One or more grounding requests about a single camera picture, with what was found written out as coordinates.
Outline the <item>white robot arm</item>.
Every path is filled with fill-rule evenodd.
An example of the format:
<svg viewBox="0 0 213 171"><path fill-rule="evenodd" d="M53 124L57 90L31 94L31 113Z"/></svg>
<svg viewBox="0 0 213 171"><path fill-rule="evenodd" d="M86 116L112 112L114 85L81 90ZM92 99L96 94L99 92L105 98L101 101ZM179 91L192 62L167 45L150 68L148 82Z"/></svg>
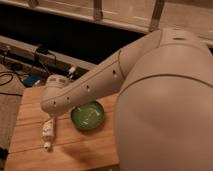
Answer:
<svg viewBox="0 0 213 171"><path fill-rule="evenodd" d="M54 117L114 93L122 171L213 171L213 55L201 38L164 28L74 82L52 75L41 108Z"/></svg>

